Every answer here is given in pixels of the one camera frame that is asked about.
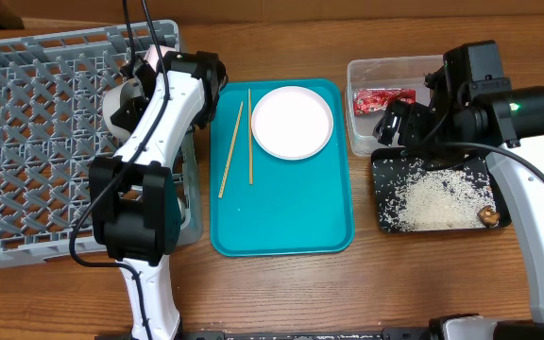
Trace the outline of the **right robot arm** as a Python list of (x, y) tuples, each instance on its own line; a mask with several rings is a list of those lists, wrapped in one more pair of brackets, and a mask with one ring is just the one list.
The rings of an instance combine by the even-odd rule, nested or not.
[(425, 78), (435, 119), (406, 123), (403, 155), (484, 157), (518, 237), (531, 320), (478, 314), (431, 319), (429, 339), (544, 339), (544, 87), (514, 89), (493, 41), (465, 43)]

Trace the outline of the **pink small bowl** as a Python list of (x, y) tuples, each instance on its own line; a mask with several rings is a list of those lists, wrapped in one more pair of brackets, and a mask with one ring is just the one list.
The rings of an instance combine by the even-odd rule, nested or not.
[(144, 60), (154, 69), (157, 70), (158, 61), (160, 57), (157, 52), (157, 48), (154, 44), (151, 44), (144, 55)]

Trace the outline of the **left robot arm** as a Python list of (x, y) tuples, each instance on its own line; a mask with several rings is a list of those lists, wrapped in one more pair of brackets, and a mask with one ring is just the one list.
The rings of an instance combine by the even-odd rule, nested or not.
[(227, 81), (214, 53), (149, 50), (104, 96), (105, 126), (122, 144), (89, 166), (93, 237), (126, 282), (133, 339), (179, 336), (169, 256), (200, 235), (187, 228), (172, 169), (188, 132), (213, 120)]

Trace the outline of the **red snack wrapper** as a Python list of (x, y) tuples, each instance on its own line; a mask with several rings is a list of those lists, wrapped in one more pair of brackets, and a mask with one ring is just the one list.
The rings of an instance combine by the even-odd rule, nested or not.
[(395, 101), (413, 104), (416, 91), (413, 89), (359, 89), (353, 95), (353, 110), (356, 116), (374, 111), (384, 111), (388, 104)]

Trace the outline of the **grey small bowl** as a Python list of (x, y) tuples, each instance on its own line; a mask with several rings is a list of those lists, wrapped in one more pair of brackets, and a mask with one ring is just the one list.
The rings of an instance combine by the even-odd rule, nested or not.
[(123, 82), (104, 95), (102, 117), (105, 125), (123, 143), (129, 139), (140, 121), (137, 100), (141, 97), (142, 91), (135, 79)]

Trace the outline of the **white paper cup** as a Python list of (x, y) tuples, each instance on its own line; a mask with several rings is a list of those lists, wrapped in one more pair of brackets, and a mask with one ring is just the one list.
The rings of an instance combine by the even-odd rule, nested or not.
[(186, 212), (186, 204), (181, 198), (178, 198), (178, 209), (179, 209), (179, 212), (180, 212), (179, 225), (180, 225), (180, 228), (183, 229), (184, 228), (183, 225), (186, 222), (186, 218), (187, 218), (186, 217), (187, 212)]

